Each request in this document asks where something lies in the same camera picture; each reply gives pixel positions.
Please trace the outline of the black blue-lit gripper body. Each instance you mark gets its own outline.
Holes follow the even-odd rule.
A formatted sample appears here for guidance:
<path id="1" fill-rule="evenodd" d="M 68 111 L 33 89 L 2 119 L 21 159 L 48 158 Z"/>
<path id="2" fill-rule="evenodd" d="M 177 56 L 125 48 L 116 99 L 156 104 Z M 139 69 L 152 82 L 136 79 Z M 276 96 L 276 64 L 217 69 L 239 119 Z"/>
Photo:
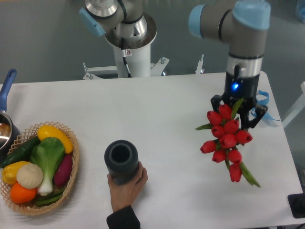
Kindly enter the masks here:
<path id="1" fill-rule="evenodd" d="M 225 104 L 233 105 L 241 98 L 245 101 L 246 108 L 253 108 L 256 105 L 256 92 L 259 76 L 254 77 L 234 77 L 226 73 L 224 93 L 222 100 Z"/>

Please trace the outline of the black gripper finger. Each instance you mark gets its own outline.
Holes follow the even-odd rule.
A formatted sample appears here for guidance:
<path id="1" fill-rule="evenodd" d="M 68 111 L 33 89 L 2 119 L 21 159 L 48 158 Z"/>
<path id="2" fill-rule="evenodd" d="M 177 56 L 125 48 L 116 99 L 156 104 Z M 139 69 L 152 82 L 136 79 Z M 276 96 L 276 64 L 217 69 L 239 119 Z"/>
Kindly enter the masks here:
<path id="1" fill-rule="evenodd" d="M 213 111 L 219 113 L 220 112 L 220 106 L 221 105 L 224 105 L 225 104 L 225 101 L 224 101 L 224 95 L 214 95 L 212 98 L 211 98 L 211 105 L 212 105 L 212 108 L 213 108 Z"/>
<path id="2" fill-rule="evenodd" d="M 259 121 L 263 118 L 263 116 L 267 113 L 268 107 L 266 105 L 259 105 L 256 104 L 254 106 L 254 111 L 256 114 L 256 117 L 252 120 L 249 120 L 249 112 L 251 108 L 245 107 L 243 108 L 243 114 L 242 114 L 242 129 L 249 129 L 249 128 L 255 128 L 255 126 L 259 123 Z"/>

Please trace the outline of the black sleeved forearm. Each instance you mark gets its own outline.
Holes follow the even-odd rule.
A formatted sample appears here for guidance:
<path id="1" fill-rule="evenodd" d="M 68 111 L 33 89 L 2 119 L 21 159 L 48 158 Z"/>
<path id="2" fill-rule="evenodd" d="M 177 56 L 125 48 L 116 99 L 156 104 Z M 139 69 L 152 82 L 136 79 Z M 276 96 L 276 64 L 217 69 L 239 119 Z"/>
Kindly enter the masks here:
<path id="1" fill-rule="evenodd" d="M 131 205 L 124 207 L 112 214 L 106 219 L 110 229 L 140 229 L 141 223 L 133 211 Z"/>

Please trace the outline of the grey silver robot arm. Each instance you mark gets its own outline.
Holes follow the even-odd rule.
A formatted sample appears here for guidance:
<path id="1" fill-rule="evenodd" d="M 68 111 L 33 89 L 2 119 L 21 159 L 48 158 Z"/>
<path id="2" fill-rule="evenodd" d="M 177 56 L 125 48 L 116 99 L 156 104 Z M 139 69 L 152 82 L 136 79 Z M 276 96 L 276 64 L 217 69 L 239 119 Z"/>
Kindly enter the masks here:
<path id="1" fill-rule="evenodd" d="M 244 129 L 254 128 L 267 112 L 255 97 L 270 14 L 264 0 L 225 0 L 195 6 L 188 19 L 192 35 L 229 45 L 224 93 L 211 104 L 218 111 L 220 103 L 236 106 L 242 100 L 236 109 Z M 120 78 L 152 76 L 151 43 L 157 27 L 141 0 L 87 0 L 79 15 L 91 33 L 105 36 L 112 45 Z"/>

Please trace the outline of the bare human hand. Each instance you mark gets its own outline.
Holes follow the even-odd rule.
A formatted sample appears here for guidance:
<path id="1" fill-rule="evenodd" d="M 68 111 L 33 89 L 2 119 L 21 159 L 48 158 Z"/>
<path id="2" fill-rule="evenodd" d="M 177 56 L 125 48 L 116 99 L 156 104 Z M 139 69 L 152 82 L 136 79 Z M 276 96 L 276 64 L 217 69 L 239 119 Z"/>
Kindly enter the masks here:
<path id="1" fill-rule="evenodd" d="M 123 185 L 116 185 L 110 174 L 107 175 L 110 189 L 112 211 L 117 212 L 127 206 L 132 206 L 148 181 L 146 168 L 139 162 L 135 176 Z"/>

